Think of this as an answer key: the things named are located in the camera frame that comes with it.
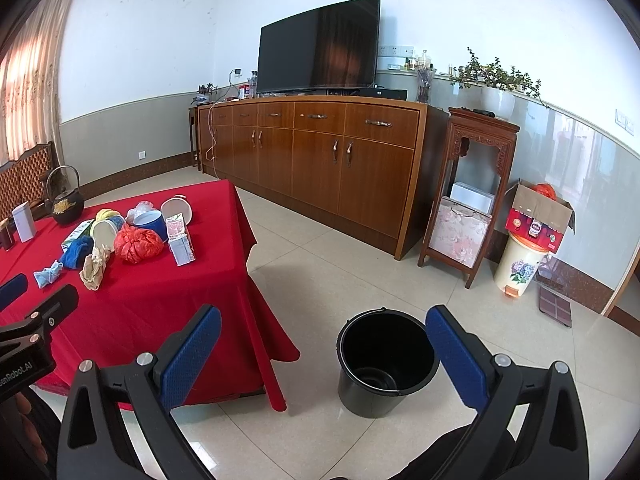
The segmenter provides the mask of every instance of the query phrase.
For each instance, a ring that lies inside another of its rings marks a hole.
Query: small carton box
[[[84,220],[83,222],[80,222],[76,226],[76,228],[73,231],[71,231],[69,236],[66,237],[62,242],[62,252],[66,253],[66,250],[69,248],[69,245],[71,245],[71,242],[73,242],[74,240],[77,240],[81,236],[88,235],[89,230],[91,229],[92,223],[94,223],[93,219]]]
[[[196,259],[182,213],[169,216],[166,219],[166,232],[169,237],[169,248],[178,266],[188,264]]]
[[[519,180],[514,186],[516,195],[505,227],[545,251],[556,253],[566,229],[575,233],[574,208],[561,198],[551,200],[533,191],[533,186],[526,180]]]

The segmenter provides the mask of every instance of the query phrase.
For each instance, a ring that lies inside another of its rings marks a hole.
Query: red tablecloth
[[[181,330],[191,316],[210,303],[222,313],[222,334],[193,390],[188,404],[212,402],[254,392],[264,386],[275,410],[286,403],[270,359],[295,361],[293,345],[246,270],[255,244],[236,189],[228,180],[118,200],[87,208],[82,219],[109,207],[124,215],[140,200],[160,207],[174,194],[183,194],[193,208],[189,232],[196,260],[178,267],[168,247],[140,264],[126,264],[114,255],[100,289],[87,290],[78,270],[62,276],[43,290],[34,270],[49,267],[62,254],[60,244],[75,225],[60,227],[52,219],[36,222],[38,233],[27,243],[0,250],[0,283],[19,272],[29,289],[0,312],[0,324],[15,322],[65,283],[80,295],[78,309],[52,332],[56,370],[38,385],[66,394],[79,363],[87,358],[107,367],[131,362],[145,351],[155,352],[172,332]]]

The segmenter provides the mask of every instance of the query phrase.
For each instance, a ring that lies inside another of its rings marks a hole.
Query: cream trash can with flowers
[[[527,290],[548,251],[509,233],[509,241],[494,274],[494,282],[508,296],[519,298]]]

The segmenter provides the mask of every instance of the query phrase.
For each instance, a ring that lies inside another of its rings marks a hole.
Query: human hand
[[[24,434],[27,436],[28,441],[33,446],[34,453],[38,460],[43,464],[47,463],[49,457],[42,445],[42,440],[38,434],[38,430],[33,423],[27,418],[27,413],[31,411],[31,403],[23,394],[15,394],[15,402],[20,412],[20,418],[22,419],[22,425],[24,427]]]

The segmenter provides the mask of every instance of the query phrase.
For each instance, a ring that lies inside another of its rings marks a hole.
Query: beige curtain
[[[60,163],[58,60],[71,0],[42,0],[0,63],[0,165],[53,140]]]

